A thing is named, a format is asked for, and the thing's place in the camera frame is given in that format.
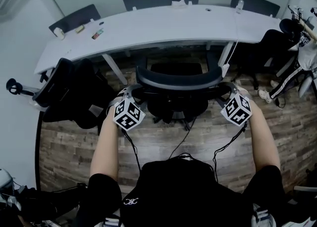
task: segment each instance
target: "black shirt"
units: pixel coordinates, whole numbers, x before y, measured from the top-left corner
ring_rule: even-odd
[[[257,172],[241,194],[218,184],[208,164],[176,157],[145,164],[136,187],[122,201],[116,181],[93,175],[74,226],[93,227],[118,208],[126,227],[250,226],[253,203],[268,209],[278,224],[284,196],[276,166]]]

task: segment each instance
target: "white sneaker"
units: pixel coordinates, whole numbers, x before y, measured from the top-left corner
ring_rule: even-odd
[[[271,80],[269,83],[270,83],[270,85],[272,86],[273,89],[275,89],[278,86],[278,82],[275,82],[273,80]]]
[[[267,92],[266,90],[259,90],[258,94],[259,94],[259,97],[264,99],[267,103],[271,103],[271,101],[273,100],[269,96],[269,92]]]

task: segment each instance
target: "striped pants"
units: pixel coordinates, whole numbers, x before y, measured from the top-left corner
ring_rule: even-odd
[[[302,72],[304,72],[303,68],[299,65],[298,61],[295,60],[284,72],[285,76],[283,77],[282,81],[275,89],[270,92],[269,96],[274,99],[283,94],[288,84],[290,84],[299,75],[299,73]]]

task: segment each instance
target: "white desk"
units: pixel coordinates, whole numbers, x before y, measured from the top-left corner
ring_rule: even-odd
[[[234,42],[257,43],[269,29],[279,30],[280,20],[253,12],[213,5],[190,5],[176,9],[171,6],[129,11],[90,22],[76,34],[70,31],[65,39],[55,36],[47,43],[35,73],[57,65],[61,57],[75,61],[102,55],[123,84],[126,79],[107,53],[130,47],[168,41],[228,42],[220,57],[223,65]],[[97,39],[91,37],[104,29]]]

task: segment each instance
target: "person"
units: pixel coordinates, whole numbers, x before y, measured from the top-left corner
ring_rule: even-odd
[[[259,97],[267,103],[283,94],[283,90],[300,74],[307,71],[315,72],[317,69],[317,44],[314,39],[303,47],[299,48],[298,58],[284,72],[283,79],[280,83],[271,81],[270,84],[274,88],[271,92],[267,90],[259,90]]]
[[[281,213],[285,193],[278,150],[261,109],[253,100],[250,105],[256,173],[243,193],[217,183],[210,165],[180,155],[144,164],[136,187],[123,200],[117,183],[118,128],[111,107],[91,162],[87,196],[73,226],[251,226],[254,205],[281,226],[286,216]]]

